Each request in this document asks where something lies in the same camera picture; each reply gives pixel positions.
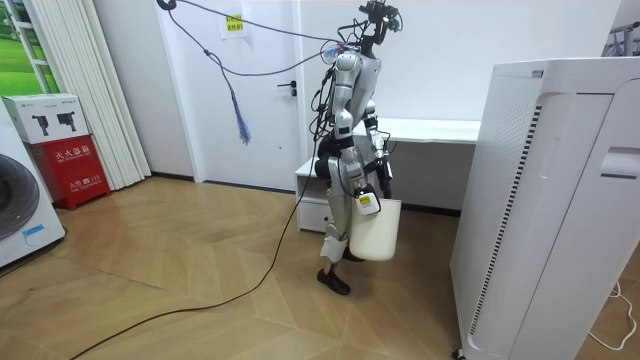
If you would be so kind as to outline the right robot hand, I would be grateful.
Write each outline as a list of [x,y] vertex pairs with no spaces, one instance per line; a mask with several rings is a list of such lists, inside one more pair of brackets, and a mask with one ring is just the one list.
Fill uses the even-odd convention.
[[381,204],[375,188],[371,184],[354,191],[355,205],[363,216],[373,215],[381,211]]

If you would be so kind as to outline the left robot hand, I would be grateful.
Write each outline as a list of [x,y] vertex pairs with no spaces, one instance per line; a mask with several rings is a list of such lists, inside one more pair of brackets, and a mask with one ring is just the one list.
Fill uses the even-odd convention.
[[386,157],[376,160],[376,176],[378,178],[379,188],[385,199],[392,198],[391,180],[393,179],[392,170]]

